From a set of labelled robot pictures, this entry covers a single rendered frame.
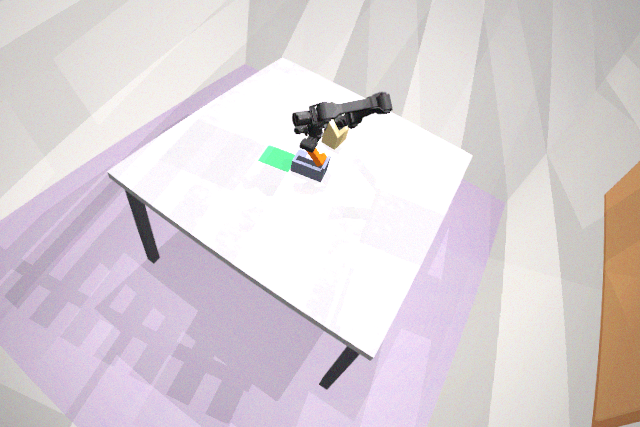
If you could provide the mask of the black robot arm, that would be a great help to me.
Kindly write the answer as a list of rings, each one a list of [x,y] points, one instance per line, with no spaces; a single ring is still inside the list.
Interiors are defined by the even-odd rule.
[[[308,124],[311,123],[312,125],[321,126],[334,119],[338,130],[345,126],[353,129],[363,122],[364,118],[374,113],[383,115],[390,113],[392,110],[390,94],[377,92],[361,100],[341,104],[321,102],[309,106],[309,111],[293,112],[292,122],[295,126],[295,134],[305,133],[305,136],[308,136]]]

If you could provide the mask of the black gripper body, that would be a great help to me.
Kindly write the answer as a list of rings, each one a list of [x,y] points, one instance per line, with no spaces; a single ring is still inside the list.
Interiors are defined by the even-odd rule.
[[[323,124],[321,126],[316,126],[316,125],[312,125],[308,124],[309,128],[308,128],[308,137],[307,138],[303,138],[302,141],[300,142],[299,148],[309,151],[309,152],[314,152],[316,145],[317,145],[317,138],[320,138],[322,132],[323,132],[323,128],[324,130],[327,129],[328,123],[327,124]]]

